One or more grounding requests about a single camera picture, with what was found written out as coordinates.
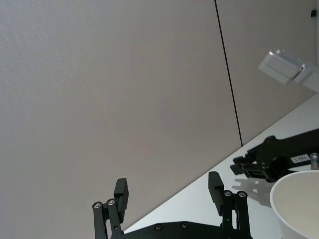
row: label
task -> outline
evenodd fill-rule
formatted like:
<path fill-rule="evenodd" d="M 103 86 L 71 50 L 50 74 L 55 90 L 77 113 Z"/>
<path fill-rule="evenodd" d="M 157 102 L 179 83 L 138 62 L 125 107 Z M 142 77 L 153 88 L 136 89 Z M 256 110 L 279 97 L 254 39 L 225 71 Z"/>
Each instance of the label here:
<path fill-rule="evenodd" d="M 307 154 L 303 154 L 290 159 L 293 163 L 301 163 L 310 160 L 310 157 Z"/>

